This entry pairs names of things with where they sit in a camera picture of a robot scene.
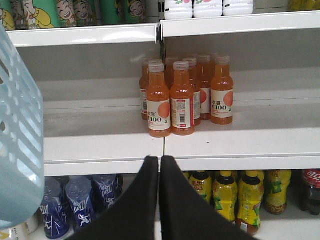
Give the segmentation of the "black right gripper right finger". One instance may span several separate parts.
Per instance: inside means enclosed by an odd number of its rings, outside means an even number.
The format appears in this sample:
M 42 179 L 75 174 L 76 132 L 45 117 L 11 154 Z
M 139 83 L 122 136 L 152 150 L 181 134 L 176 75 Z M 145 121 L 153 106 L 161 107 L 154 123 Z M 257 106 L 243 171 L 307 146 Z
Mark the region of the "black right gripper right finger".
M 160 161 L 159 212 L 163 240 L 254 239 L 202 199 L 169 155 Z

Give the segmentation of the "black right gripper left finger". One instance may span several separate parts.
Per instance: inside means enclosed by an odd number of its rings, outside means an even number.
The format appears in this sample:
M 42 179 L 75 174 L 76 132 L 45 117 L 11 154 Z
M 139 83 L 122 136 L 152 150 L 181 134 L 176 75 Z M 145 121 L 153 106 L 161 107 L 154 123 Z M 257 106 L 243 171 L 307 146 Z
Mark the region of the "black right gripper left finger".
M 128 189 L 97 219 L 69 240 L 154 240 L 159 159 L 146 156 Z

